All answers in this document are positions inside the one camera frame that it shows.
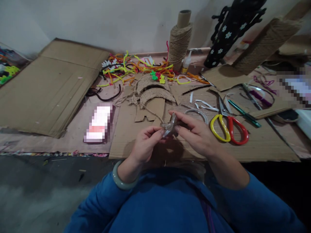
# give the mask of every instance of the black decorative cylinder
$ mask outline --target black decorative cylinder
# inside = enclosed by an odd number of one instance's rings
[[[207,55],[204,66],[207,68],[216,67],[234,42],[255,23],[262,21],[260,17],[265,13],[266,8],[260,8],[265,2],[266,0],[234,0],[232,6],[225,6],[219,16],[212,16],[213,19],[217,18],[219,22],[211,37],[213,46]]]

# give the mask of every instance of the jute twine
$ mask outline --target jute twine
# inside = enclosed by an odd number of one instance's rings
[[[165,90],[169,91],[167,81],[165,82],[165,84],[160,84],[158,81],[153,80],[150,74],[145,74],[140,78],[139,83],[137,84],[137,93],[140,95],[144,91],[144,89],[149,86],[160,86]]]
[[[178,28],[177,25],[171,30],[169,38],[168,61],[174,65],[174,70],[179,71],[185,58],[190,42],[192,23],[185,28]]]
[[[163,88],[151,88],[147,91],[145,91],[141,97],[137,97],[136,94],[138,94],[137,89],[138,89],[138,85],[139,83],[142,82],[142,88],[141,90],[145,89],[148,86],[153,86],[153,85],[158,85],[161,86]],[[150,112],[151,114],[155,115],[157,118],[159,118],[159,120],[161,121],[161,123],[164,123],[163,119],[161,116],[159,116],[158,114],[154,113],[153,111],[151,111],[150,109],[148,109],[146,107],[146,102],[152,98],[156,98],[156,97],[160,97],[160,98],[164,98],[167,99],[171,102],[176,102],[175,98],[172,96],[172,94],[170,92],[168,92],[167,90],[169,90],[169,86],[167,84],[167,81],[165,82],[166,84],[159,84],[158,82],[155,82],[154,80],[151,79],[150,74],[145,74],[144,72],[142,73],[142,77],[140,80],[138,80],[135,84],[134,90],[129,93],[128,95],[118,99],[115,103],[115,106],[120,107],[121,104],[125,101],[128,100],[129,101],[129,105],[134,104],[134,105],[138,105],[138,100],[140,99],[140,108],[141,109],[146,109],[148,112]]]
[[[148,100],[151,100],[156,97],[167,99],[173,103],[176,102],[172,94],[168,92],[167,90],[164,90],[162,88],[152,88],[152,89],[145,91],[140,97],[141,109],[145,108],[145,104],[147,103]]]
[[[273,19],[265,34],[260,34],[233,66],[244,74],[251,73],[273,55],[289,38],[301,28],[301,22]]]

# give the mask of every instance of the jade bangle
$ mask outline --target jade bangle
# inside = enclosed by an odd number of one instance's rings
[[[119,189],[122,190],[130,190],[132,188],[134,188],[139,180],[139,177],[136,178],[136,180],[133,183],[124,183],[120,177],[118,176],[118,167],[119,165],[122,163],[122,161],[117,162],[116,165],[114,165],[113,167],[113,171],[112,171],[112,177],[113,177],[113,181],[116,183],[116,185],[118,186]]]

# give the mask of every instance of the green pen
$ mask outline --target green pen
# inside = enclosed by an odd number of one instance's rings
[[[228,100],[228,102],[231,103],[232,106],[235,107],[235,108],[245,117],[245,119],[249,120],[249,121],[250,121],[251,123],[253,123],[256,127],[258,127],[258,128],[261,127],[261,124],[259,124],[259,123],[256,121],[256,119],[255,119],[252,115],[250,115],[250,114],[244,112],[244,111],[243,111],[238,105],[236,105],[232,100]]]

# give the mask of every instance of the white wall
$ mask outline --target white wall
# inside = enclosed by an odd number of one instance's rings
[[[0,42],[33,59],[50,39],[20,0],[0,0]]]
[[[18,5],[19,14],[14,14],[16,19],[10,25],[17,26],[19,30],[6,36],[1,35],[0,41],[31,55],[38,53],[55,37],[115,52],[165,51],[169,32],[177,22],[179,11],[184,9],[192,10],[191,21],[194,27],[190,47],[207,46],[210,45],[210,37],[217,24],[211,16],[219,14],[233,0],[2,1],[6,2],[1,3],[4,8]],[[296,2],[283,0],[280,4],[279,0],[268,0],[264,6],[268,9],[263,22],[253,26],[248,36],[255,37],[273,17],[285,15]]]

